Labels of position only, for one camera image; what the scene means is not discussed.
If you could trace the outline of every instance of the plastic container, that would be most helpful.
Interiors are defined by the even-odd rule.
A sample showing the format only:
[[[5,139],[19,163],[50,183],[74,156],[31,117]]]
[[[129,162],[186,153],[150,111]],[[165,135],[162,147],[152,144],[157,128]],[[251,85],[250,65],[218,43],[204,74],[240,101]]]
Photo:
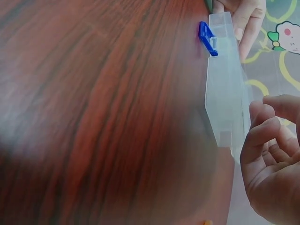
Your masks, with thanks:
[[[212,14],[210,41],[218,56],[210,56],[207,69],[205,108],[218,147],[231,149],[235,159],[228,225],[270,225],[251,208],[240,170],[240,152],[250,128],[252,89],[245,81],[230,13]]]
[[[230,147],[239,162],[250,127],[252,93],[245,83],[230,13],[210,15],[209,27],[218,56],[208,60],[205,108],[218,147]]]

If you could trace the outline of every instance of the blue clip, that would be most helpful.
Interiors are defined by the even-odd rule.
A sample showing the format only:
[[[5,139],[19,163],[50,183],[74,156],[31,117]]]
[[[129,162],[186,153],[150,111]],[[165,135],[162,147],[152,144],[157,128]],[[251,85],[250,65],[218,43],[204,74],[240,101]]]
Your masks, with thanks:
[[[210,39],[212,37],[215,37],[216,35],[214,35],[211,30],[210,27],[207,25],[206,22],[201,21],[199,24],[199,33],[198,33],[198,37],[200,38],[200,40],[202,40],[202,42],[204,43],[205,47],[207,48],[207,50],[210,52],[210,54],[212,56],[218,56],[219,53],[217,52],[217,50],[214,50],[214,48],[211,46],[210,44]]]

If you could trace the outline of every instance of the wooden table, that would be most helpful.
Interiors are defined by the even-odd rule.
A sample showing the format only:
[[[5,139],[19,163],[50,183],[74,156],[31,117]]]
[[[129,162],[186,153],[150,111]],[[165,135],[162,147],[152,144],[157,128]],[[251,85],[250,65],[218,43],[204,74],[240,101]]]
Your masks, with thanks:
[[[226,223],[201,0],[0,1],[0,224]]]

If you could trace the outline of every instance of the hand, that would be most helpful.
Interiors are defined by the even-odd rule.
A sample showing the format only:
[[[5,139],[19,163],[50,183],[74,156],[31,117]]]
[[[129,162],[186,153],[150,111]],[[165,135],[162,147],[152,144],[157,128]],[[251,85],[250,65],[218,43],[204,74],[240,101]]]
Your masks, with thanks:
[[[266,14],[266,0],[213,0],[213,13],[229,11],[241,60],[245,60],[258,36]]]
[[[300,224],[300,98],[265,97],[250,105],[240,164],[254,210],[277,225]],[[275,117],[297,124],[297,136]]]

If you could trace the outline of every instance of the cartoon print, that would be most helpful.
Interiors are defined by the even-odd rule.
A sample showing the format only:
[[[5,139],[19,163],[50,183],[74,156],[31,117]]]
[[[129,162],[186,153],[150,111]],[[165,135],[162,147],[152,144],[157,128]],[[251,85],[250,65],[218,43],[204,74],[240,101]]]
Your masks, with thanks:
[[[300,54],[300,26],[285,21],[276,26],[275,32],[268,32],[268,37],[272,41],[273,50]]]

